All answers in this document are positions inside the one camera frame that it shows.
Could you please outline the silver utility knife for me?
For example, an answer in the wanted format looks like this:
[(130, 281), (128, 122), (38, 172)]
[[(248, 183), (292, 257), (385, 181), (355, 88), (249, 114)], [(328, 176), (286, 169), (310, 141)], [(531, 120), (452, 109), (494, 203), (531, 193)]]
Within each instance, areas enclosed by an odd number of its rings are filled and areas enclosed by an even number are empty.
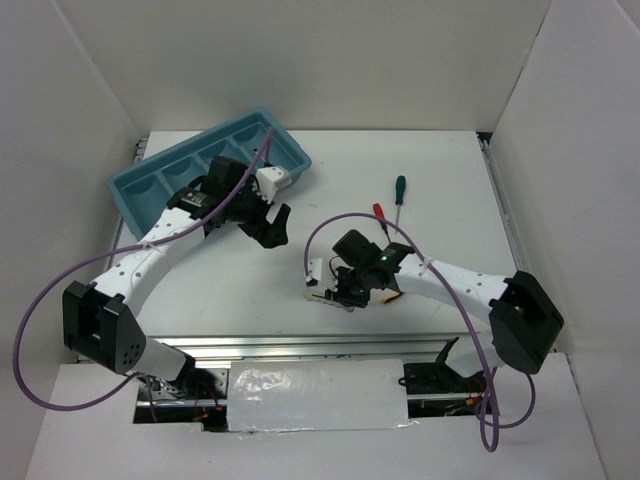
[(345, 305), (341, 304), (340, 302), (338, 302), (336, 300), (333, 300), (330, 295), (327, 295), (326, 293), (322, 293), (320, 291), (306, 290), (304, 292), (304, 297), (305, 297), (305, 299), (307, 301), (317, 302), (317, 303), (321, 303), (321, 304), (324, 304), (324, 305), (329, 305), (329, 306), (332, 306), (332, 307), (340, 308), (340, 309), (345, 310), (347, 312), (353, 312), (355, 310), (354, 307), (345, 306)]

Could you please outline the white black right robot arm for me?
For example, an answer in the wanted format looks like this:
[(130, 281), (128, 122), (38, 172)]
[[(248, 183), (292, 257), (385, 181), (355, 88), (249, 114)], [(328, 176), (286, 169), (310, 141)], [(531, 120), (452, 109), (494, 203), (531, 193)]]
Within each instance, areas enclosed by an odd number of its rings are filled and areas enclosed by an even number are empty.
[(378, 247), (356, 230), (333, 247), (343, 261), (331, 299), (364, 308), (372, 290), (392, 290), (461, 307), (487, 325), (484, 332), (446, 342), (436, 360), (411, 367), (400, 379), (408, 393), (453, 393), (484, 370), (509, 366), (537, 374), (564, 319), (538, 280), (517, 271), (510, 277), (486, 275), (420, 257), (409, 245)]

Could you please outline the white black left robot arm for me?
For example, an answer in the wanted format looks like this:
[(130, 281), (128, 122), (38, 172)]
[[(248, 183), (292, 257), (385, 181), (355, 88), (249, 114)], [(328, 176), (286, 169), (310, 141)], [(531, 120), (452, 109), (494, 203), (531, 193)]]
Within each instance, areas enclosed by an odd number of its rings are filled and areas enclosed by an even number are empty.
[(225, 156), (213, 159), (207, 174), (181, 188), (168, 201), (136, 251), (88, 284), (72, 282), (63, 292), (63, 341), (70, 350), (116, 374), (139, 372), (161, 380), (176, 399), (194, 394), (211, 375), (195, 359), (147, 337), (137, 322), (160, 281), (215, 228), (235, 223), (263, 248), (287, 244), (288, 205), (274, 220), (267, 214), (275, 194), (292, 182), (283, 167), (247, 165)]

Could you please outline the yellow black needle-nose pliers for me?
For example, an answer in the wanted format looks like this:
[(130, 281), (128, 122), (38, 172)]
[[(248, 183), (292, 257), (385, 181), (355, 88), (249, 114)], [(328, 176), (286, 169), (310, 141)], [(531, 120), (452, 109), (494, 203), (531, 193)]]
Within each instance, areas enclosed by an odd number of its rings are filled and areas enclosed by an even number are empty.
[(396, 300), (398, 300), (399, 298), (401, 298), (404, 294), (403, 293), (394, 293), (393, 295), (390, 295), (388, 297), (383, 298), (380, 303), (381, 304), (389, 304), (391, 302), (394, 302)]

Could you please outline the white front cover board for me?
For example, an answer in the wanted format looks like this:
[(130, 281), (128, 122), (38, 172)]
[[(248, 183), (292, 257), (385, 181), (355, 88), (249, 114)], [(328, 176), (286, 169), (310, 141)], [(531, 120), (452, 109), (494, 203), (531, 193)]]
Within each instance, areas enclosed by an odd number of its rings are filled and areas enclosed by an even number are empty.
[(234, 432), (386, 430), (408, 424), (399, 359), (246, 362), (231, 366)]

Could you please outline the teal compartment tray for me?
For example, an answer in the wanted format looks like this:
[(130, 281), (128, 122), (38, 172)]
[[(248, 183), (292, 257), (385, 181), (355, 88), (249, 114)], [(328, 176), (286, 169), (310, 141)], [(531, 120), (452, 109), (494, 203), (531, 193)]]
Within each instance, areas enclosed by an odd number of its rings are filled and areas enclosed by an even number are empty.
[(171, 146), (108, 180), (124, 221), (140, 240), (155, 225), (170, 197), (209, 171), (221, 155), (250, 164), (273, 130), (269, 162), (288, 170), (293, 181), (309, 169), (312, 160), (299, 143), (267, 110), (255, 108)]

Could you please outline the red handled screwdriver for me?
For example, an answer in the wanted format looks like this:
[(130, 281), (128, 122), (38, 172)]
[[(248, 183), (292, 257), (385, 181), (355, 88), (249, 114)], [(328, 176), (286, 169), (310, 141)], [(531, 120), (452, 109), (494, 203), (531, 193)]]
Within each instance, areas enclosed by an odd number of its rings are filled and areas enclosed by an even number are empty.
[(380, 224), (383, 232), (386, 235), (388, 235), (389, 234), (388, 224), (386, 223), (386, 216), (384, 214), (384, 210), (383, 210), (382, 206), (379, 203), (374, 203), (372, 205), (372, 210), (373, 210), (373, 213), (374, 213), (375, 217), (378, 219), (378, 223)]

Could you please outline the green handled screwdriver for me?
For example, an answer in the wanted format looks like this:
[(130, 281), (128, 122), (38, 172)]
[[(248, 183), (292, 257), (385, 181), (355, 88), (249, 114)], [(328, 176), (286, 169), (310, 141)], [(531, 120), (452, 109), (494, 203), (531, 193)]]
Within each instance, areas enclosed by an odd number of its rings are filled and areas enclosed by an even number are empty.
[(399, 175), (395, 180), (395, 187), (394, 187), (394, 191), (395, 191), (394, 204), (396, 207), (395, 225), (397, 227), (399, 226), (399, 222), (400, 222), (401, 209), (404, 204), (406, 187), (407, 187), (406, 177), (404, 175)]

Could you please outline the aluminium table frame rail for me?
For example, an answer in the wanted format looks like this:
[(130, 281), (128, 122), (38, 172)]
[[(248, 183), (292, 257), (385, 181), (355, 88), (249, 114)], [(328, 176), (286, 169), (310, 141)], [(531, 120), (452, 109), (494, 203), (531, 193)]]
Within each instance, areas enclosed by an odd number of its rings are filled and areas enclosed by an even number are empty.
[(437, 352), (465, 333), (458, 311), (411, 295), (347, 312), (307, 301), (305, 257), (331, 258), (356, 229), (385, 245), (368, 218), (379, 203), (395, 219), (395, 180), (407, 187), (400, 226), (426, 255), (508, 276), (516, 263), (485, 157), (472, 131), (303, 131), (311, 167), (278, 194), (291, 207), (289, 242), (261, 248), (224, 226), (191, 250), (148, 297), (144, 333), (202, 360)]

